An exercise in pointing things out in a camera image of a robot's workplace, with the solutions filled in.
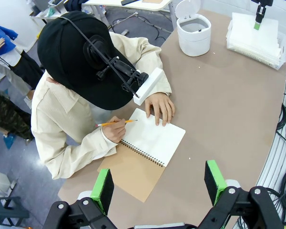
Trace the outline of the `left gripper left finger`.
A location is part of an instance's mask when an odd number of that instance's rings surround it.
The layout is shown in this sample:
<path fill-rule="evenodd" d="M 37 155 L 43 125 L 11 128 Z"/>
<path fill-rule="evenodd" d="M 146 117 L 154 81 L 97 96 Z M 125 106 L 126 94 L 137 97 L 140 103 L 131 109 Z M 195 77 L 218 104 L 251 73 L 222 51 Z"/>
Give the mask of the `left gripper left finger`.
<path fill-rule="evenodd" d="M 114 191 L 110 169 L 101 169 L 91 194 L 73 204 L 56 201 L 52 204 L 44 229 L 115 229 L 108 218 Z"/>

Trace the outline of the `person left hand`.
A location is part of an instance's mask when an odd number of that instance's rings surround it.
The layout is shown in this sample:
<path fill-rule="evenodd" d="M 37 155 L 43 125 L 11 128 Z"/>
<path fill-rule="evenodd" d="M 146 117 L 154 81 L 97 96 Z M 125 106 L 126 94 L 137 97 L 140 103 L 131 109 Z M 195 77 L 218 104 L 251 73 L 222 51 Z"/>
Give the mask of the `person left hand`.
<path fill-rule="evenodd" d="M 162 114 L 162 126 L 169 124 L 175 114 L 175 105 L 165 93 L 154 93 L 145 99 L 145 113 L 149 118 L 151 108 L 154 111 L 155 124 L 160 124 L 160 114 Z"/>

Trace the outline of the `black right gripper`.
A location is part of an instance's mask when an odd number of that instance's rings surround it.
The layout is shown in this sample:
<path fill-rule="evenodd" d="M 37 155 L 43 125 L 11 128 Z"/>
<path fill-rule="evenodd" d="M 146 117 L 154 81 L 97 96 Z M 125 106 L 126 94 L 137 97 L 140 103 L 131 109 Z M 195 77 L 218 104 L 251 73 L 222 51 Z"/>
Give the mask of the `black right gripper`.
<path fill-rule="evenodd" d="M 256 11 L 255 25 L 254 25 L 254 29 L 259 30 L 261 22 L 265 16 L 264 6 L 272 6 L 273 0 L 251 0 L 251 1 L 259 4 Z"/>

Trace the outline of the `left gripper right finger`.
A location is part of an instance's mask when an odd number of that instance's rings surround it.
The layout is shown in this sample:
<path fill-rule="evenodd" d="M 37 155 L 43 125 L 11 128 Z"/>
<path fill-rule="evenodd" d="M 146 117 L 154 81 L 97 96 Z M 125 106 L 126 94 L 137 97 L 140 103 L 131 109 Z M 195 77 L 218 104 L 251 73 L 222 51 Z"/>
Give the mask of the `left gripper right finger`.
<path fill-rule="evenodd" d="M 265 187 L 245 191 L 228 186 L 215 160 L 205 162 L 204 182 L 213 207 L 199 224 L 199 229 L 223 229 L 232 216 L 241 217 L 249 229 L 284 227 Z"/>

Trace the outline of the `person right hand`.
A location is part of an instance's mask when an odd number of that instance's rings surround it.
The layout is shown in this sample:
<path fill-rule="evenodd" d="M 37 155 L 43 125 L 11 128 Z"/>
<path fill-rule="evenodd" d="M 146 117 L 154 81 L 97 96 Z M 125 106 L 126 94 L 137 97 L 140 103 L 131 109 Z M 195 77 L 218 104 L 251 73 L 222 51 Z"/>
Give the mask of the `person right hand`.
<path fill-rule="evenodd" d="M 112 142 L 119 143 L 126 133 L 125 119 L 114 116 L 108 122 L 111 124 L 102 127 L 104 135 Z"/>

